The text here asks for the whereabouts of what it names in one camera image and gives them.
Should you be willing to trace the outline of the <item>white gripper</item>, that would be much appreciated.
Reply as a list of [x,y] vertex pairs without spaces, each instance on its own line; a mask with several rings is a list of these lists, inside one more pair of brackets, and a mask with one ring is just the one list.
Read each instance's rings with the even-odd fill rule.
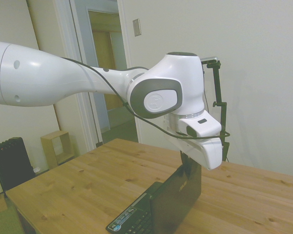
[[222,142],[218,137],[222,126],[213,117],[164,117],[164,129],[171,134],[185,134],[197,139],[165,138],[181,151],[181,161],[187,178],[191,177],[193,160],[212,170],[222,163]]

